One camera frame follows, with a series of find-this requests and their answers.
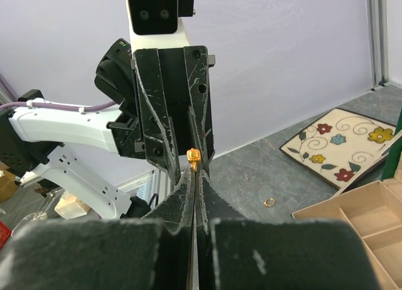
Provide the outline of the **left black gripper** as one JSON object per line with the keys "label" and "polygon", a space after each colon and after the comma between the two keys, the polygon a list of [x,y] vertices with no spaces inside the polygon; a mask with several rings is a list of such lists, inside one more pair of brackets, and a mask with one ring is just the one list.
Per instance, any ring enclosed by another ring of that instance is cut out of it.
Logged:
{"label": "left black gripper", "polygon": [[209,69],[205,46],[142,49],[133,53],[136,136],[133,158],[145,159],[180,179],[178,158],[201,154],[199,169],[209,170],[214,155]]}

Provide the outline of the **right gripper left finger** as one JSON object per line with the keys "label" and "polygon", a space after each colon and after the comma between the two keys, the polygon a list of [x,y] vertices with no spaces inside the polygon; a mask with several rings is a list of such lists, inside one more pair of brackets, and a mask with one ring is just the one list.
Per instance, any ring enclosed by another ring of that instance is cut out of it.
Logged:
{"label": "right gripper left finger", "polygon": [[1,258],[2,289],[188,289],[195,173],[143,218],[39,220]]}

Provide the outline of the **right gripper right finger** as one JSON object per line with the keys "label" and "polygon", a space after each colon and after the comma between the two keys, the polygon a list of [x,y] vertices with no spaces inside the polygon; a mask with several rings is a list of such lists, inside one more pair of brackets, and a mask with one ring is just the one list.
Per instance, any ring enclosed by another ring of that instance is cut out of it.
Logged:
{"label": "right gripper right finger", "polygon": [[201,289],[379,289],[357,233],[340,220],[244,218],[197,174]]}

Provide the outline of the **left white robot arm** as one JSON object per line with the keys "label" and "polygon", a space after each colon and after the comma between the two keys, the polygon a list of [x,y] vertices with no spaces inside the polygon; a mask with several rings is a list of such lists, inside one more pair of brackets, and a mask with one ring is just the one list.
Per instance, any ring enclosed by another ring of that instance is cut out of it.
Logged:
{"label": "left white robot arm", "polygon": [[1,106],[1,161],[17,176],[30,171],[82,200],[103,219],[129,215],[133,199],[88,168],[69,149],[81,144],[144,159],[180,180],[180,156],[214,155],[209,70],[204,46],[132,51],[118,39],[101,58],[95,85],[111,102],[58,104],[31,90]]}

